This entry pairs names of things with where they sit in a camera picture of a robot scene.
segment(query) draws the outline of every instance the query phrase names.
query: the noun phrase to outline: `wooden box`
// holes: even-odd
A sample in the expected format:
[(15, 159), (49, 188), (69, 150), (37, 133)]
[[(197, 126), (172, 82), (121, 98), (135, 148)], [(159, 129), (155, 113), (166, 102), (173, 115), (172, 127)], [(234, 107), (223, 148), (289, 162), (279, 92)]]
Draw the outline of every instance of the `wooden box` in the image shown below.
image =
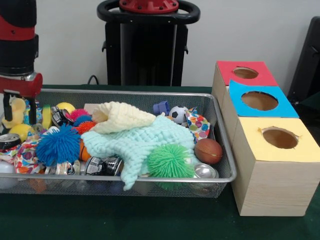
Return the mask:
[(223, 107), (226, 87), (230, 80), (249, 86), (278, 86), (263, 61), (217, 61), (215, 65), (212, 95)]
[(231, 145), (234, 141), (238, 116), (299, 117), (278, 86), (250, 86), (230, 80), (223, 98), (221, 112)]
[(298, 118), (239, 117), (232, 189), (241, 216), (303, 216), (320, 181), (320, 148)]

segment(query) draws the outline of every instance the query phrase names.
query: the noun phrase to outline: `soccer ball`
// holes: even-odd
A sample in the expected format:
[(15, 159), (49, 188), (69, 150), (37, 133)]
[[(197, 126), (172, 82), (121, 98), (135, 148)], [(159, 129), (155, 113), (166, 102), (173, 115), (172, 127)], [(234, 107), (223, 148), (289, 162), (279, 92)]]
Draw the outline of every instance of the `soccer ball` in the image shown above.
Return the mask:
[(176, 124), (182, 124), (187, 121), (185, 112), (186, 110), (188, 110), (188, 108), (185, 106), (175, 106), (169, 112), (169, 116), (173, 118), (173, 121)]

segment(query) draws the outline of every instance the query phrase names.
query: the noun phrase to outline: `metal mesh basket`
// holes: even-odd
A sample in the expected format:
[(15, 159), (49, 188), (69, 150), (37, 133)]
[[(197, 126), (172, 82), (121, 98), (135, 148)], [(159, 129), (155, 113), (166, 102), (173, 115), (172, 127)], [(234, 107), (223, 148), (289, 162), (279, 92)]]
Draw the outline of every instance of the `metal mesh basket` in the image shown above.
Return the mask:
[[(139, 177), (132, 189), (123, 191), (124, 183), (118, 176), (0, 173), (0, 193), (217, 198), (226, 184), (236, 178), (235, 162), (219, 105), (210, 94), (44, 89), (37, 99), (51, 106), (68, 102), (76, 108), (83, 108), (85, 104), (125, 102), (149, 113), (153, 112), (154, 104), (165, 100), (171, 107), (197, 107), (199, 114), (212, 125), (209, 137), (216, 139), (223, 149), (221, 161), (213, 165), (220, 178)], [(171, 185), (172, 190), (163, 189), (163, 184)]]

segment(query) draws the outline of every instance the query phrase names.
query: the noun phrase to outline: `yellow square lid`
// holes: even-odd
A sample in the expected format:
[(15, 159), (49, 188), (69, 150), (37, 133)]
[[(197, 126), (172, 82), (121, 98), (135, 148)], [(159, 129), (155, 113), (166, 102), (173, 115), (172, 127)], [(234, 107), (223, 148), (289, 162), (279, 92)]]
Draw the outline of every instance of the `yellow square lid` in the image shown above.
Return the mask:
[(299, 118), (239, 117), (256, 160), (320, 162), (320, 147)]

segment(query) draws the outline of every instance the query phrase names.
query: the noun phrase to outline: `light green crocheted cloth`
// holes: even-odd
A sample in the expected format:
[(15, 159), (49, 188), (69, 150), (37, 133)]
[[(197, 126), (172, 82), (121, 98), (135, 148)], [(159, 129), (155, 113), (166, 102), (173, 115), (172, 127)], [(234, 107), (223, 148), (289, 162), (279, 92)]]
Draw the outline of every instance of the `light green crocheted cloth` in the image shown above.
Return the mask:
[(91, 156), (106, 158), (118, 155), (124, 160), (121, 173), (121, 179), (125, 183), (124, 190), (132, 188), (138, 175), (149, 172), (147, 157), (158, 146), (182, 145), (187, 148), (191, 163), (199, 163), (194, 154), (194, 137), (189, 129), (161, 115), (150, 126), (109, 134), (89, 131), (81, 138)]

